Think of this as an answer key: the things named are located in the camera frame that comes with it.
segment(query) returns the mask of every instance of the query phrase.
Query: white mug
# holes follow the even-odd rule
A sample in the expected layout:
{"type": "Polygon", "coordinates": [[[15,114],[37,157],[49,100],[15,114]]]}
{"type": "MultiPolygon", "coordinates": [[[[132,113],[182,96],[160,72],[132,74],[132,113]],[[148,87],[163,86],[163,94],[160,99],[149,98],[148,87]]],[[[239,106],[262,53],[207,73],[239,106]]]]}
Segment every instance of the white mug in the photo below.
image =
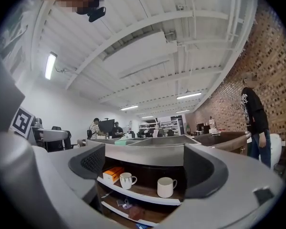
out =
{"type": "Polygon", "coordinates": [[[131,173],[124,172],[120,174],[120,183],[124,189],[130,189],[132,185],[137,182],[137,180],[138,180],[137,177],[132,176],[131,173]]]}
{"type": "Polygon", "coordinates": [[[169,198],[173,195],[174,188],[177,186],[177,180],[173,180],[169,177],[163,177],[158,180],[157,193],[162,198],[169,198]]]}

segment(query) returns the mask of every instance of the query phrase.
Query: red brick wall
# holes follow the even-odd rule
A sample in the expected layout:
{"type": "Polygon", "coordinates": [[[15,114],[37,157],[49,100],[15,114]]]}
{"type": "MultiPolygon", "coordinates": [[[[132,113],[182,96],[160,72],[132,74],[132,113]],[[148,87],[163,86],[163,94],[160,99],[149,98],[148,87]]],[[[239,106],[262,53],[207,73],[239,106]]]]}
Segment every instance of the red brick wall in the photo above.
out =
{"type": "MultiPolygon", "coordinates": [[[[215,90],[194,113],[186,114],[191,131],[197,123],[215,119],[217,129],[246,130],[240,106],[243,89],[241,74],[257,73],[260,85],[255,92],[260,97],[268,116],[271,133],[286,141],[286,31],[275,12],[264,0],[259,0],[254,24],[245,51],[215,90]]],[[[286,159],[286,149],[282,153],[286,159]]]]}

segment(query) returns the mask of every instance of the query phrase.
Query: fluorescent ceiling light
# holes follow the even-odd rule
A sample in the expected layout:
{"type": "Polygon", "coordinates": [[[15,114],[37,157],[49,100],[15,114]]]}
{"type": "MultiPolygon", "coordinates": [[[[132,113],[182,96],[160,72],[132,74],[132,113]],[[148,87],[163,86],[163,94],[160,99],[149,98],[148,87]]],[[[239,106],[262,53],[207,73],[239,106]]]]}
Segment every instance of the fluorescent ceiling light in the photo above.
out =
{"type": "Polygon", "coordinates": [[[182,97],[177,97],[177,99],[183,99],[183,98],[187,98],[187,97],[194,97],[194,96],[198,96],[201,93],[197,93],[197,94],[191,94],[191,95],[186,95],[186,96],[182,96],[182,97]]]}
{"type": "Polygon", "coordinates": [[[49,80],[51,79],[51,75],[52,75],[52,70],[55,64],[55,60],[56,60],[57,55],[53,52],[51,52],[48,56],[48,61],[47,61],[47,67],[46,67],[46,73],[45,73],[45,77],[49,80]]]}
{"type": "Polygon", "coordinates": [[[189,109],[181,110],[181,111],[177,111],[176,113],[181,113],[181,112],[185,112],[185,111],[190,111],[190,110],[189,109]]]}
{"type": "Polygon", "coordinates": [[[134,109],[134,108],[137,108],[138,106],[131,106],[131,107],[127,107],[127,108],[123,108],[121,110],[127,110],[127,109],[134,109]]]}

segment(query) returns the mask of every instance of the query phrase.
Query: man in black t-shirt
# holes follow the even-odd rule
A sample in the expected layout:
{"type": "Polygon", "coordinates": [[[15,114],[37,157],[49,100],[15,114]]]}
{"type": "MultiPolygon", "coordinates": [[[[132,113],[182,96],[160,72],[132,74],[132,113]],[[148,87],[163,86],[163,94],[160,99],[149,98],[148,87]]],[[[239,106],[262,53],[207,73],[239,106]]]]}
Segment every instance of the man in black t-shirt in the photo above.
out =
{"type": "Polygon", "coordinates": [[[257,76],[253,73],[242,75],[245,88],[241,94],[241,105],[246,119],[247,129],[251,132],[252,149],[250,156],[271,167],[271,142],[267,115],[261,100],[253,91],[258,85],[257,76]]]}
{"type": "Polygon", "coordinates": [[[119,122],[114,123],[115,127],[112,128],[112,138],[119,138],[124,135],[123,129],[119,127],[119,122]]]}

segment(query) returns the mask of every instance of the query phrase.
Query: jeans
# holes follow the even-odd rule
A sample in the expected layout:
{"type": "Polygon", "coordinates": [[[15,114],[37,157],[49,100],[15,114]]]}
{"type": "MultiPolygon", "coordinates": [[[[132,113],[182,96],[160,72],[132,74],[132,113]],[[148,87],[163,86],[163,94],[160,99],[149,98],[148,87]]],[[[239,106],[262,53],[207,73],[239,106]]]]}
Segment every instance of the jeans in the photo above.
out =
{"type": "Polygon", "coordinates": [[[259,134],[254,134],[252,136],[252,147],[251,147],[250,156],[258,160],[259,155],[261,155],[261,161],[270,168],[271,167],[271,141],[270,141],[269,130],[265,130],[265,137],[266,137],[266,146],[259,147],[259,134]]]}

